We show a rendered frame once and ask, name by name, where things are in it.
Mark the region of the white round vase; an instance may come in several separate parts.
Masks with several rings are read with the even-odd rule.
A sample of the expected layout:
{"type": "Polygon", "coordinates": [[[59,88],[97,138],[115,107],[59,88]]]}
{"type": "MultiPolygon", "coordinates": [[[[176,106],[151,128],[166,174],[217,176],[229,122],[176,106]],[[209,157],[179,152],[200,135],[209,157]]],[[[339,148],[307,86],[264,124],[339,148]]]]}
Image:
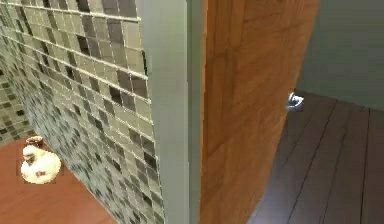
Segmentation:
{"type": "Polygon", "coordinates": [[[20,173],[28,183],[38,185],[50,183],[60,172],[60,158],[55,153],[45,150],[43,146],[44,140],[41,136],[32,136],[25,141],[20,173]]]}

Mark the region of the brown wooden room door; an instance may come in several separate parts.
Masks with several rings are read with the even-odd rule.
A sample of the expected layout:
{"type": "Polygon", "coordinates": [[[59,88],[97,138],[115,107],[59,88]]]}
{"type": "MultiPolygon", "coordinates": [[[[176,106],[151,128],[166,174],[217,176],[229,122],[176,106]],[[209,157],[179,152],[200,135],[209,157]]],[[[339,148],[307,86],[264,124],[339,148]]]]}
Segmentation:
{"type": "Polygon", "coordinates": [[[246,224],[265,191],[320,0],[204,0],[198,224],[246,224]]]}

